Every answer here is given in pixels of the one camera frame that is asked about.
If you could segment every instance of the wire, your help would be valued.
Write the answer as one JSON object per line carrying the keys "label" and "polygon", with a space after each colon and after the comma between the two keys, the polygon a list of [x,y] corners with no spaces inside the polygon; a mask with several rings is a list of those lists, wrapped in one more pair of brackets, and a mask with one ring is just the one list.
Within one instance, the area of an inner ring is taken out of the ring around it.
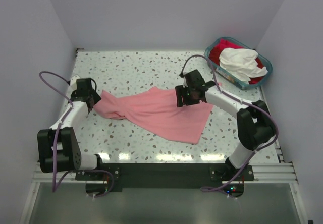
{"label": "wire", "polygon": [[115,179],[114,179],[113,175],[110,172],[105,171],[105,170],[85,170],[85,172],[104,173],[104,174],[107,174],[108,176],[110,176],[110,178],[111,178],[110,188],[108,190],[106,190],[103,194],[94,195],[94,198],[103,197],[103,196],[105,196],[106,194],[108,194],[113,189],[113,187],[115,185]]}
{"label": "wire", "polygon": [[91,81],[93,81],[93,83],[94,83],[94,85],[95,85],[95,91],[97,90],[97,84],[96,84],[96,81],[94,80],[94,79],[92,79],[92,78],[90,78],[91,79]]}
{"label": "wire", "polygon": [[[73,102],[66,96],[64,95],[61,91],[59,91],[58,89],[56,89],[54,86],[52,86],[51,84],[49,84],[44,78],[43,78],[43,74],[52,74],[56,77],[59,77],[61,79],[63,79],[67,84],[69,84],[69,81],[67,81],[65,78],[63,78],[62,76],[56,74],[56,73],[53,73],[53,72],[49,72],[49,71],[41,71],[39,73],[39,77],[41,78],[41,80],[51,89],[53,89],[54,91],[56,91],[58,94],[60,94],[62,97],[64,97],[65,99],[67,99],[67,101],[69,102],[70,104],[70,108],[65,112],[65,114],[62,116],[61,118],[61,121],[59,122],[58,126],[57,126],[57,129],[55,131],[55,136],[54,136],[54,142],[53,142],[53,167],[52,167],[52,192],[55,192],[57,190],[57,188],[59,187],[59,185],[61,184],[62,180],[65,178],[65,176],[70,173],[71,171],[67,171],[65,172],[62,177],[59,179],[59,181],[56,183],[56,178],[57,178],[57,142],[58,142],[58,135],[59,135],[59,132],[60,132],[60,129],[61,129],[61,126],[62,126],[62,123],[64,122],[65,118],[67,117],[67,115],[71,112],[71,110],[73,109]],[[91,79],[94,84],[95,84],[95,90],[97,88],[97,85],[96,85],[96,82],[94,79]],[[108,172],[108,171],[105,171],[105,170],[85,170],[85,172],[94,172],[94,173],[105,173],[107,174],[108,176],[111,177],[111,180],[112,180],[112,183],[111,183],[111,186],[110,188],[105,191],[103,194],[100,194],[100,195],[95,195],[94,197],[101,197],[101,196],[104,196],[106,195],[108,192],[110,192],[114,186],[114,177],[113,175]]]}
{"label": "wire", "polygon": [[244,105],[246,105],[246,106],[249,106],[249,107],[252,107],[252,108],[254,108],[254,109],[256,109],[256,110],[258,110],[258,111],[260,111],[261,113],[263,113],[266,117],[268,117],[270,120],[271,120],[271,122],[273,123],[273,125],[274,125],[274,127],[275,127],[275,130],[276,130],[276,134],[275,134],[275,137],[273,138],[273,140],[272,141],[270,141],[268,144],[266,144],[266,145],[263,145],[262,147],[259,147],[259,148],[257,148],[249,157],[248,157],[248,159],[244,162],[244,164],[240,167],[240,169],[238,170],[238,172],[229,180],[229,181],[227,181],[225,184],[223,184],[223,185],[221,185],[221,186],[219,186],[219,187],[210,187],[210,186],[204,186],[204,187],[201,187],[200,188],[200,190],[201,191],[203,191],[203,192],[212,192],[212,191],[219,191],[219,190],[222,190],[224,187],[226,187],[226,186],[228,186],[232,181],[234,181],[240,174],[241,174],[241,172],[244,170],[244,168],[248,165],[248,163],[250,162],[250,160],[256,155],[256,153],[258,152],[258,151],[260,151],[260,150],[263,150],[264,148],[266,148],[266,147],[269,147],[270,145],[272,145],[274,142],[276,142],[276,140],[277,140],[277,138],[278,138],[278,134],[279,134],[279,130],[278,130],[278,126],[277,126],[277,124],[276,124],[276,122],[275,122],[275,120],[273,119],[273,117],[269,114],[269,113],[267,113],[265,110],[263,110],[263,109],[261,109],[261,108],[259,108],[259,107],[257,107],[257,106],[255,106],[255,105],[253,105],[253,104],[250,104],[250,103],[247,103],[247,102],[244,102],[244,101],[240,101],[240,99],[238,99],[238,98],[236,98],[236,97],[234,97],[234,96],[232,96],[232,95],[230,95],[230,94],[228,94],[227,92],[225,92],[225,91],[222,91],[221,89],[220,89],[220,87],[219,87],[219,84],[218,84],[218,82],[217,82],[217,78],[216,78],[216,70],[215,70],[215,68],[214,68],[214,65],[213,65],[213,62],[210,60],[210,59],[208,59],[208,58],[206,58],[205,56],[203,56],[203,55],[198,55],[198,54],[196,54],[196,55],[192,55],[192,56],[190,56],[186,61],[185,61],[185,63],[184,63],[184,65],[183,65],[183,67],[182,67],[182,72],[181,72],[181,75],[183,74],[183,71],[184,71],[184,68],[185,68],[185,66],[186,66],[186,64],[187,64],[187,62],[191,59],[191,58],[193,58],[193,57],[200,57],[200,58],[203,58],[203,59],[205,59],[206,61],[207,61],[207,63],[210,65],[210,67],[211,67],[211,69],[212,69],[212,73],[213,73],[213,79],[214,79],[214,82],[215,82],[215,84],[216,84],[216,86],[217,86],[217,88],[218,88],[218,90],[220,91],[220,93],[222,93],[222,94],[224,94],[225,96],[227,96],[227,97],[229,97],[230,99],[232,99],[232,100],[234,100],[234,101],[236,101],[236,102],[238,102],[238,103],[242,103],[242,104],[244,104]]}
{"label": "wire", "polygon": [[106,188],[107,188],[109,185],[109,176],[108,175],[103,176],[103,184],[105,184],[105,182],[106,182]]}

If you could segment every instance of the glass panel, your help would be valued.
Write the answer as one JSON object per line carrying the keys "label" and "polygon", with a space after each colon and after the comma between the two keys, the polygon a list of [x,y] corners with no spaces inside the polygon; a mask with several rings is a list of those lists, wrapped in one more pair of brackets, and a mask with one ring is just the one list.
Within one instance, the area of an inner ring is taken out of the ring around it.
{"label": "glass panel", "polygon": [[221,193],[186,189],[124,189],[94,201],[85,184],[42,183],[31,223],[298,224],[288,184],[245,184],[235,201]]}

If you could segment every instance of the black bracket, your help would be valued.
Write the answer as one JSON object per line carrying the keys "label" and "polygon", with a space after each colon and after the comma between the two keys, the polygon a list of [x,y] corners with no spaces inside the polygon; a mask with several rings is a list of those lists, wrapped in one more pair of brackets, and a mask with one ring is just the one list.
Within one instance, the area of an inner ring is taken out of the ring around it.
{"label": "black bracket", "polygon": [[[219,163],[219,164],[212,164],[209,167],[209,174],[212,181],[228,181],[233,176],[226,174],[227,166],[225,164]],[[236,181],[239,181],[243,178],[244,181],[254,181],[254,175],[252,166],[247,165],[244,170],[240,173],[240,175],[237,176],[235,179]]]}
{"label": "black bracket", "polygon": [[[203,186],[219,187],[222,181],[230,179],[225,175],[225,163],[102,163],[100,170],[109,171],[114,175],[113,192],[120,192],[123,188],[173,188],[199,189]],[[253,181],[252,166],[247,166],[235,181]],[[103,181],[102,173],[76,173],[76,180]]]}
{"label": "black bracket", "polygon": [[[44,173],[51,173],[53,167],[53,147],[55,130],[44,129],[37,134],[39,165]],[[81,166],[81,151],[76,140],[74,129],[65,127],[60,129],[58,141],[62,143],[62,150],[57,150],[57,171],[76,170]]]}
{"label": "black bracket", "polygon": [[197,69],[183,75],[183,77],[185,77],[187,87],[183,85],[175,87],[177,107],[199,104],[200,100],[206,102],[205,92],[216,83],[214,81],[205,82]]}
{"label": "black bracket", "polygon": [[92,88],[91,78],[81,78],[76,80],[76,90],[71,94],[71,101],[86,102],[89,112],[93,106],[101,100],[101,97]]}

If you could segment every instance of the white cloth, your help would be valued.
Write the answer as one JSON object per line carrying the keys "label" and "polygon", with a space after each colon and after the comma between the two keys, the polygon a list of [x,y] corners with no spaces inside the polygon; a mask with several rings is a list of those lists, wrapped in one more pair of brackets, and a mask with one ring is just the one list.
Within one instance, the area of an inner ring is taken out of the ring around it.
{"label": "white cloth", "polygon": [[268,71],[258,67],[258,53],[251,49],[225,48],[220,54],[220,67],[239,80],[249,84],[250,78],[265,76]]}

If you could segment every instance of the red cloth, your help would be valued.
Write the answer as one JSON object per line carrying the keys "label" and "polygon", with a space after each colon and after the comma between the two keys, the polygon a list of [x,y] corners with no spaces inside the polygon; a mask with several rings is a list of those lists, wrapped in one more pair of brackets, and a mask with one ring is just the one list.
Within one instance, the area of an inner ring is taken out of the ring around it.
{"label": "red cloth", "polygon": [[[221,39],[220,43],[211,50],[210,55],[208,57],[217,65],[220,65],[220,54],[225,48],[241,49],[244,47],[237,46],[236,44],[233,44],[229,41]],[[259,58],[256,58],[256,62],[258,63],[258,67],[260,67],[261,69],[264,67],[264,65],[262,64]],[[264,76],[251,78],[251,80],[249,81],[249,84],[256,84],[260,80],[262,80],[263,77]]]}

